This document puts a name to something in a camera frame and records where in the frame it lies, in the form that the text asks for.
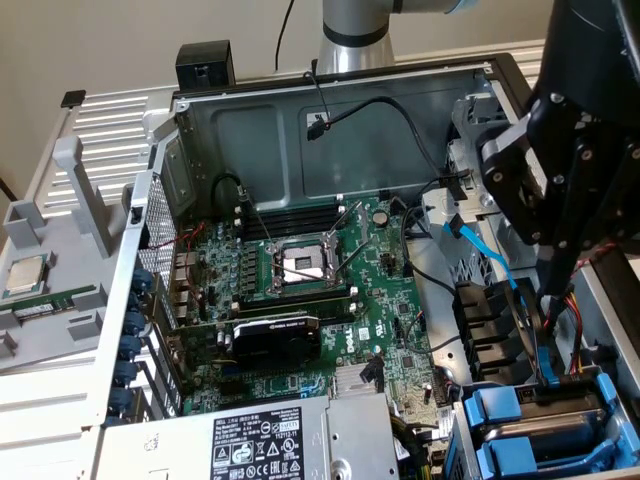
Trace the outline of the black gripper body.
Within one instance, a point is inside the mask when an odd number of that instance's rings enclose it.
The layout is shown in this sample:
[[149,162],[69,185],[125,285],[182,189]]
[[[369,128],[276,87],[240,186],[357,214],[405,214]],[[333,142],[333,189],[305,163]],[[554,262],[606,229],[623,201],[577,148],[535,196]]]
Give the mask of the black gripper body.
[[573,142],[583,114],[596,132],[639,141],[639,3],[555,1],[527,136],[536,150]]

